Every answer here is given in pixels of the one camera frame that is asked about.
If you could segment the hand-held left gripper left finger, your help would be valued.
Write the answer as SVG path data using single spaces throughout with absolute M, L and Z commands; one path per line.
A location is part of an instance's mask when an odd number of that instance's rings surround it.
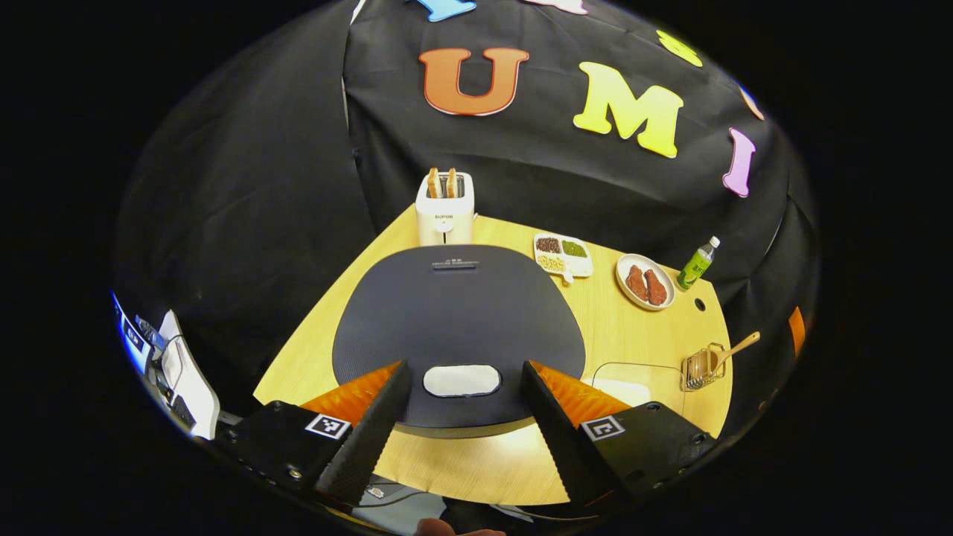
M 334 508 L 354 508 L 405 410 L 406 362 L 364 374 L 307 409 L 272 401 L 217 434 L 217 447 L 277 488 Z

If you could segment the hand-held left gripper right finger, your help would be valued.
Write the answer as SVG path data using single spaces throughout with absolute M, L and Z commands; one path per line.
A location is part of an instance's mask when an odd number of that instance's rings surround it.
M 520 392 L 574 508 L 644 503 L 715 450 L 664 403 L 632 406 L 541 363 L 523 364 Z

